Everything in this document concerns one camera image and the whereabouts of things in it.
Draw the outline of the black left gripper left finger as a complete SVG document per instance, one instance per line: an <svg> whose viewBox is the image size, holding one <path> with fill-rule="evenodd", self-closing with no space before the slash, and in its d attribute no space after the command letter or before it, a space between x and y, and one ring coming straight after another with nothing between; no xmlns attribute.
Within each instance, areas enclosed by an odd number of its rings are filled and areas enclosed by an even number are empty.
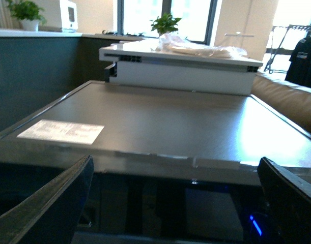
<svg viewBox="0 0 311 244"><path fill-rule="evenodd" d="M0 216L0 243L71 243L94 173L86 155Z"/></svg>

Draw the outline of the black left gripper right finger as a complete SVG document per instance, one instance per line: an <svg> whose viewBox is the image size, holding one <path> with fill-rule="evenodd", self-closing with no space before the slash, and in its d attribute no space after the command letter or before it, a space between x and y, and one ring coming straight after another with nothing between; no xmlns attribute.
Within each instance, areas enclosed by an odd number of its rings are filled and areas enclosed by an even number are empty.
<svg viewBox="0 0 311 244"><path fill-rule="evenodd" d="M267 157L258 176L285 243L311 243L311 184Z"/></svg>

